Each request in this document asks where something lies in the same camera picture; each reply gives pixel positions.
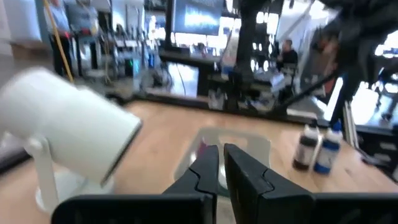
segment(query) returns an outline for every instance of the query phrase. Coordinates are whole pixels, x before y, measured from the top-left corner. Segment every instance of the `person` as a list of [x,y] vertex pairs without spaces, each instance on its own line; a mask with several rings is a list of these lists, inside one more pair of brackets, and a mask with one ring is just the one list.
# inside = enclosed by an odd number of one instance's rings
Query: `person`
[[277,58],[277,69],[280,71],[285,63],[297,64],[299,62],[299,56],[293,49],[293,42],[287,39],[282,44],[282,53]]
[[[70,28],[69,28],[69,21],[67,14],[65,12],[63,5],[61,5],[59,0],[50,0],[50,11],[52,17],[54,18],[55,27],[60,36],[61,45],[63,48],[63,52],[67,58],[68,66],[71,68],[72,60],[70,58],[70,43],[68,37],[70,34]],[[64,76],[66,75],[67,69],[63,62],[61,51],[58,47],[57,40],[53,33],[52,23],[49,15],[47,14],[46,8],[44,8],[44,16],[45,16],[45,21],[47,23],[47,29],[49,31],[51,48],[53,50],[54,70],[60,76]]]

